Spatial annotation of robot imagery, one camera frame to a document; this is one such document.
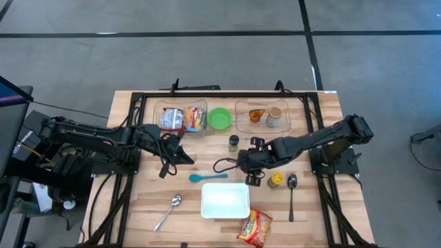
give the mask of small jar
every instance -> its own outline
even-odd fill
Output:
[[[229,148],[230,152],[237,151],[237,147],[238,147],[238,144],[239,144],[239,137],[237,135],[231,135],[229,137],[228,144],[229,144],[228,148]]]
[[[269,114],[267,117],[267,126],[277,127],[281,117],[282,117],[282,110],[279,107],[272,107],[269,110]]]
[[[277,188],[283,182],[283,174],[281,172],[274,172],[268,179],[268,187],[274,189]]]

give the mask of white container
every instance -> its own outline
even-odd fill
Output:
[[[203,218],[249,216],[249,188],[244,183],[205,183],[201,194]]]

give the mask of yellow snack bag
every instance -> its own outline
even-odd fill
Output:
[[[265,242],[265,236],[273,218],[267,214],[251,209],[249,217],[245,220],[240,234],[237,238],[242,238],[250,245],[261,248]]]
[[[199,132],[206,128],[206,112],[200,107],[185,108],[184,127],[188,132]]]

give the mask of blue spoon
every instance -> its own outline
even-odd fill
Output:
[[[199,176],[198,174],[192,174],[189,177],[190,181],[192,181],[193,183],[197,183],[200,180],[210,179],[210,178],[228,178],[228,174],[222,173],[214,176]]]

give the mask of snack bag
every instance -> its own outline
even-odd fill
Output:
[[[199,107],[188,106],[185,108],[184,127],[189,132],[199,132],[206,127],[206,112]]]
[[[248,244],[262,248],[272,220],[273,218],[267,214],[251,209],[249,217],[245,220],[241,233],[237,235],[237,238],[242,238]]]
[[[173,108],[164,108],[164,114],[161,115],[161,130],[180,131],[183,129],[184,111]]]

